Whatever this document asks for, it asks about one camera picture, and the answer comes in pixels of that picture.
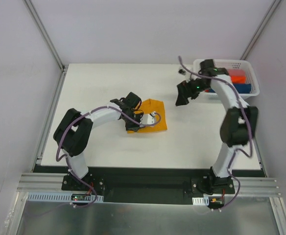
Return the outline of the yellow t shirt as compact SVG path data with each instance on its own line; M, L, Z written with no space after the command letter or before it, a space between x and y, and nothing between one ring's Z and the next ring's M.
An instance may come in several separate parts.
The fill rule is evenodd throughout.
M136 111L136 114L139 114L140 112L144 112L144 114L150 114L153 112L158 113L159 115L156 115L156 122L160 120L159 123L157 123L154 126L144 127L142 129L139 129L137 133L153 133L153 132L162 132L167 130L167 123L166 123L166 111L165 111L165 105L163 101L154 100L154 99L147 99L142 102L140 109Z

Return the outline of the white plastic basket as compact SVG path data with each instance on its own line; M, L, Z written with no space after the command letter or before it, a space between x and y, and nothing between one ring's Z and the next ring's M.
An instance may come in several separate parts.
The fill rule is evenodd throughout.
M214 59L214 64L219 68L243 70L245 72L246 84L251 85L251 91L247 94L240 93L240 96L246 100L250 97L258 96L260 93L257 77L251 64L245 60L229 60L229 59ZM216 93L202 92L197 98L201 102L217 102L220 103Z

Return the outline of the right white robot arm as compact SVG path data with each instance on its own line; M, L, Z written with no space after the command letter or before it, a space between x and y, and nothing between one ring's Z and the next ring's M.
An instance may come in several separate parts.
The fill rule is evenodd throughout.
M220 127L221 150L212 166L214 177L207 180L207 189L218 193L224 188L222 178L231 176L232 164L237 151L242 152L247 144L252 145L257 127L259 110L250 106L234 87L226 68L218 68L212 59L200 63L200 71L193 72L184 64L181 57L180 74L185 80L177 85L176 106L183 106L196 99L200 93L212 89L225 109L225 117Z

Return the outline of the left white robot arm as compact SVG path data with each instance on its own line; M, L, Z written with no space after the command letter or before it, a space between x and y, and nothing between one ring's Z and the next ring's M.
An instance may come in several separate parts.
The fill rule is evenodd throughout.
M90 179L84 150L88 145L91 131L111 121L124 120L126 130L140 128L142 114L135 114L142 104L133 92L120 99L112 99L106 105L81 113L74 108L67 110L56 128L53 139L58 147L55 159L57 162L66 160L70 174L75 175L73 185L78 190L86 190Z

